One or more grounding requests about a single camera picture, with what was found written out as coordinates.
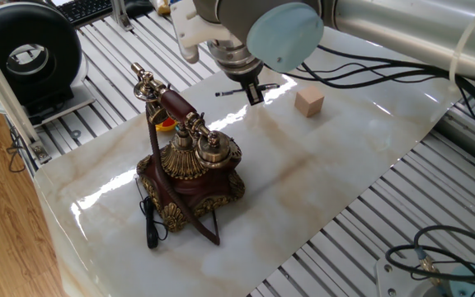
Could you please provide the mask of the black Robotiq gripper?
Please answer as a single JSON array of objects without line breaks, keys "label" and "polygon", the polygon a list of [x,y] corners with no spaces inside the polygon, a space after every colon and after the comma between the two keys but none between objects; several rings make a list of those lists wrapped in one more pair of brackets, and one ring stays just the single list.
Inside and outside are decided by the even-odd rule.
[{"label": "black Robotiq gripper", "polygon": [[263,63],[260,60],[254,60],[241,67],[222,66],[222,70],[228,78],[245,86],[244,90],[251,106],[264,101],[263,86],[259,84],[258,78],[262,69]]}]

